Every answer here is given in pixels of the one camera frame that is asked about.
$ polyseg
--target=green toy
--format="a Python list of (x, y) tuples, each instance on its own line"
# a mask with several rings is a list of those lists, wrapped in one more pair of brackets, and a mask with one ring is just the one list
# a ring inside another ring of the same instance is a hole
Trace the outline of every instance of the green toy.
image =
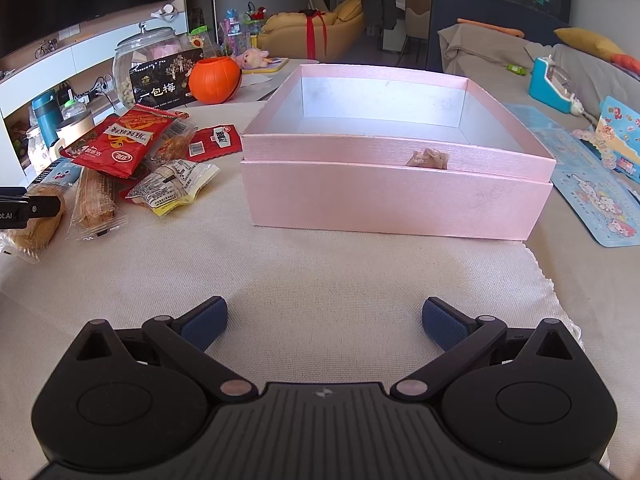
[(507, 65), (507, 70), (509, 72), (513, 72), (514, 74), (518, 74), (518, 75), (527, 75), (527, 71), (523, 69), (523, 67), (518, 66), (518, 65), (512, 65), (512, 64), (508, 64)]

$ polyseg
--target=small plush toy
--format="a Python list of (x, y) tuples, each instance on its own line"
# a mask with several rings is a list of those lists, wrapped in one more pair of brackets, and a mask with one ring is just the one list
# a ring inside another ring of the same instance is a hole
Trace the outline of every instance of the small plush toy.
[(257, 48), (250, 48), (244, 54), (236, 56), (236, 63), (245, 70), (254, 70), (256, 68), (268, 67), (271, 59), (267, 56), (269, 52), (267, 50), (259, 50)]

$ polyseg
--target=orange pumpkin container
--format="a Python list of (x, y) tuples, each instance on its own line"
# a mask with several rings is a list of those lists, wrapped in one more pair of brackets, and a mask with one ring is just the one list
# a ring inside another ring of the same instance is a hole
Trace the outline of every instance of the orange pumpkin container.
[(196, 63), (189, 76), (189, 90), (206, 105), (229, 101), (240, 88), (242, 71), (230, 57), (212, 57)]

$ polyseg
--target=white chair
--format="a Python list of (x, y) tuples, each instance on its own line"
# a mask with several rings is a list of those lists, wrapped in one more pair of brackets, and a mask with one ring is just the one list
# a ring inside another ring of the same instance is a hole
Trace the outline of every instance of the white chair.
[(431, 0), (406, 0), (406, 10), (404, 17), (404, 25), (406, 27), (406, 38), (402, 45), (402, 51), (398, 56), (396, 66), (400, 65), (402, 56), (409, 44), (411, 38), (418, 40), (418, 49), (415, 61), (418, 62), (420, 57), (420, 47), (424, 40), (429, 39), (429, 20), (431, 18)]
[(309, 9), (319, 10), (320, 12), (329, 12), (324, 0), (309, 0)]

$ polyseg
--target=bread roll package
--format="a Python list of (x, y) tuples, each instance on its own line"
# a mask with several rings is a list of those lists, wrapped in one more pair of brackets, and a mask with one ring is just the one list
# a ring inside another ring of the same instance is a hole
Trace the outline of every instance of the bread roll package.
[(68, 186), (52, 182), (31, 186), (26, 193), (27, 196), (57, 196), (60, 199), (60, 211), (54, 217), (31, 218), (24, 229), (7, 229), (0, 232), (0, 250), (4, 254), (15, 254), (29, 263), (39, 262), (65, 213), (67, 189)]
[(113, 180), (90, 168), (82, 168), (68, 238), (92, 240), (126, 222), (127, 216), (115, 203)]

